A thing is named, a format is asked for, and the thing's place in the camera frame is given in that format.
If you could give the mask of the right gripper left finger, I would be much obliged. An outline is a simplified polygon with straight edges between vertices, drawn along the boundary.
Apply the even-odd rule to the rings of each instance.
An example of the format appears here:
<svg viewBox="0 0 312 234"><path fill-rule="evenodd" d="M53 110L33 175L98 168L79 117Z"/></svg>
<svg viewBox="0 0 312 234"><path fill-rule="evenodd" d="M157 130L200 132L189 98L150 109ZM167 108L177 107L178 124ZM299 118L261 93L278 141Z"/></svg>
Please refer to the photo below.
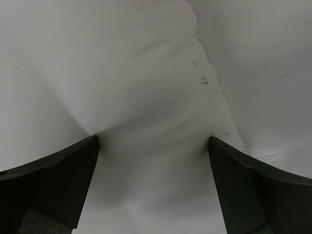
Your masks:
<svg viewBox="0 0 312 234"><path fill-rule="evenodd" d="M0 173L2 234L70 234L77 228L100 150L98 136Z"/></svg>

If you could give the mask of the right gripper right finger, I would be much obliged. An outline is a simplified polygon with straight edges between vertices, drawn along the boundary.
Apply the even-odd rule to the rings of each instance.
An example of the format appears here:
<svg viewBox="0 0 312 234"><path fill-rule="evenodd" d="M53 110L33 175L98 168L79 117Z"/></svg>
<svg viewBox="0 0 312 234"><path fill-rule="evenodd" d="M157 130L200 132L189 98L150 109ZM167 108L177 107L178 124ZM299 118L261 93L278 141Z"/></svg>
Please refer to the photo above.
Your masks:
<svg viewBox="0 0 312 234"><path fill-rule="evenodd" d="M229 234L310 234L312 180L210 137L208 153Z"/></svg>

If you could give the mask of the white pillow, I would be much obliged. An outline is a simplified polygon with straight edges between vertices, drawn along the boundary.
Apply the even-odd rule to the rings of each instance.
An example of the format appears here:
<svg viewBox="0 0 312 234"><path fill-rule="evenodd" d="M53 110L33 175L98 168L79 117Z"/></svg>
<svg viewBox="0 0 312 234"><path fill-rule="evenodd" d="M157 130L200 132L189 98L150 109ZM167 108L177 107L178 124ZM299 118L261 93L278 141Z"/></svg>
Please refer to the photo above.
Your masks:
<svg viewBox="0 0 312 234"><path fill-rule="evenodd" d="M3 0L0 167L97 135L76 234L224 234L206 145L243 148L185 0Z"/></svg>

